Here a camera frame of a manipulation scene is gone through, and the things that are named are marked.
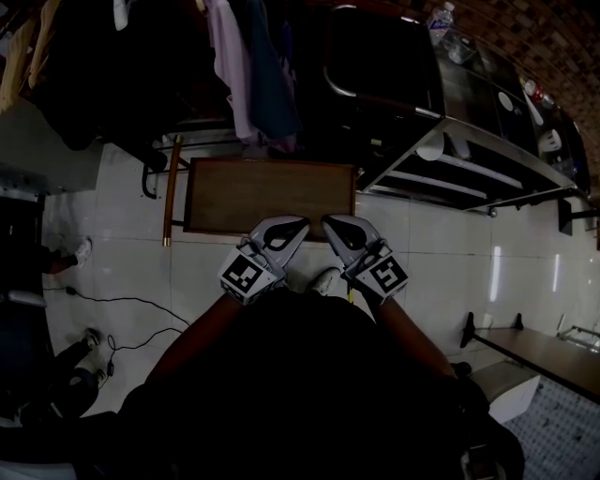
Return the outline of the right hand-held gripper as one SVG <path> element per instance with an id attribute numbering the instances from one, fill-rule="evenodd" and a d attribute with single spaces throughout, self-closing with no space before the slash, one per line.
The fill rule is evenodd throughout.
<path id="1" fill-rule="evenodd" d="M 383 304 L 408 282 L 399 256 L 366 219 L 326 215 L 322 229 L 344 265 L 342 277 L 366 299 Z"/>

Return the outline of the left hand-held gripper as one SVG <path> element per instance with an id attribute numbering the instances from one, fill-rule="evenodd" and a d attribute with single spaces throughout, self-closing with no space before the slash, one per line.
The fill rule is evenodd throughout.
<path id="1" fill-rule="evenodd" d="M 282 286 L 287 264 L 305 240 L 309 220 L 299 216 L 260 221 L 232 250 L 218 272 L 221 288 L 242 305 Z"/>

